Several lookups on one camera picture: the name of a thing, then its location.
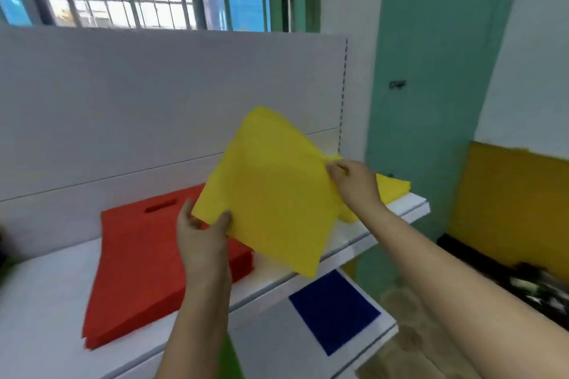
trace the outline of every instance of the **yellow wall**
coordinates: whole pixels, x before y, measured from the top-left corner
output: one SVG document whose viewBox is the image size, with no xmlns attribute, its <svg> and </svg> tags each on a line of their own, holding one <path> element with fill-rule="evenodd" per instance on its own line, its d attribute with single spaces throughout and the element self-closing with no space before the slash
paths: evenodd
<svg viewBox="0 0 569 379">
<path fill-rule="evenodd" d="M 511 265 L 569 282 L 569 161 L 473 142 L 449 234 Z"/>
</svg>

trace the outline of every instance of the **forearm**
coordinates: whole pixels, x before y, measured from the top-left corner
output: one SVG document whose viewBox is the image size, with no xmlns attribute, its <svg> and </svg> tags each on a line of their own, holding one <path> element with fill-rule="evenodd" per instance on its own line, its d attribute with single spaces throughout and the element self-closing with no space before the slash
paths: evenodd
<svg viewBox="0 0 569 379">
<path fill-rule="evenodd" d="M 228 293 L 192 287 L 176 317 L 156 379 L 214 379 L 227 332 Z"/>
<path fill-rule="evenodd" d="M 569 377 L 569 333 L 446 253 L 386 207 L 359 216 L 487 379 Z"/>
</svg>

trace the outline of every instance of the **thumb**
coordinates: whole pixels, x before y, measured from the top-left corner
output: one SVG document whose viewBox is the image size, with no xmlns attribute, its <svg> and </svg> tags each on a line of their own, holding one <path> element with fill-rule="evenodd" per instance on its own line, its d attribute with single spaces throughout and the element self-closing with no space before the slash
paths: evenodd
<svg viewBox="0 0 569 379">
<path fill-rule="evenodd" d="M 219 217 L 217 217 L 217 220 L 213 225 L 211 225 L 211 227 L 214 228 L 216 231 L 220 231 L 221 233 L 226 235 L 230 224 L 231 224 L 231 211 L 225 210 L 223 213 L 219 215 Z"/>
<path fill-rule="evenodd" d="M 342 179 L 345 177 L 345 173 L 339 166 L 336 165 L 334 162 L 327 162 L 326 169 L 328 170 L 328 174 L 330 178 L 334 180 L 336 184 L 342 182 Z"/>
</svg>

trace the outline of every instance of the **white shelf panel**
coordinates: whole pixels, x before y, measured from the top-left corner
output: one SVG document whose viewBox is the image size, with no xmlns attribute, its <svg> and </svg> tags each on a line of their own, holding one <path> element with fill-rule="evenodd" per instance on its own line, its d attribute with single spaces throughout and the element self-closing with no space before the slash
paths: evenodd
<svg viewBox="0 0 569 379">
<path fill-rule="evenodd" d="M 395 320 L 343 275 L 380 311 L 380 316 L 327 356 L 290 300 L 284 299 L 246 326 L 230 333 L 246 379 L 337 377 L 359 367 L 374 353 L 370 351 L 372 348 L 377 350 L 397 333 Z"/>
<path fill-rule="evenodd" d="M 429 213 L 427 201 L 414 194 L 390 203 L 389 208 L 409 222 Z M 338 222 L 318 276 L 375 243 L 361 223 Z M 100 249 L 101 239 L 96 239 L 26 261 L 4 282 L 0 288 L 3 375 L 11 379 L 130 379 L 135 373 L 130 370 L 164 350 L 177 313 L 94 351 L 84 349 L 81 329 Z M 230 330 L 245 325 L 311 281 L 262 255 L 256 255 L 255 262 L 252 274 L 231 290 Z M 147 363 L 149 369 L 159 364 L 159 357 L 153 360 Z M 150 379 L 155 374 L 155 370 L 137 370 L 134 379 Z"/>
</svg>

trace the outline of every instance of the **white wall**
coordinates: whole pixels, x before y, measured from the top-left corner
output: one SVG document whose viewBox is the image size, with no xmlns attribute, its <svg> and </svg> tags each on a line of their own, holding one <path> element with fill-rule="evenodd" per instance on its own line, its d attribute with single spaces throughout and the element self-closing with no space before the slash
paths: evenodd
<svg viewBox="0 0 569 379">
<path fill-rule="evenodd" d="M 322 33 L 348 35 L 346 96 L 340 153 L 363 160 L 372 98 L 381 0 L 321 0 Z"/>
<path fill-rule="evenodd" d="M 569 158 L 569 0 L 515 0 L 474 138 Z"/>
</svg>

